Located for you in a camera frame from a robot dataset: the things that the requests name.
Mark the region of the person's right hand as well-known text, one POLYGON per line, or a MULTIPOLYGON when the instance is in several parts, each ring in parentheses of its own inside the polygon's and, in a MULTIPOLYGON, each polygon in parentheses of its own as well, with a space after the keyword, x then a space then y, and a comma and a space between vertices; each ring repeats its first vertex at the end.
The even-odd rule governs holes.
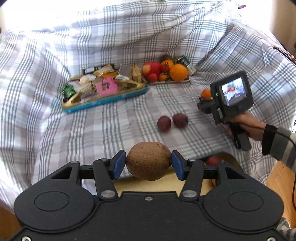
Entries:
POLYGON ((228 120, 230 123, 238 123, 247 131, 248 135, 255 141, 262 141, 266 123, 255 118, 251 113, 244 112, 228 120))

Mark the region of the striped sleeve forearm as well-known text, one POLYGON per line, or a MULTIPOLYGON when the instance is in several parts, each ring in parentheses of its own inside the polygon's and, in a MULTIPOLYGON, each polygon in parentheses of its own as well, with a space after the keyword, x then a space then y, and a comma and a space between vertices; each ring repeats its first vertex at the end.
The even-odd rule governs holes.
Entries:
POLYGON ((262 154, 282 161, 295 173, 295 133, 282 127, 266 125, 261 142, 262 154))

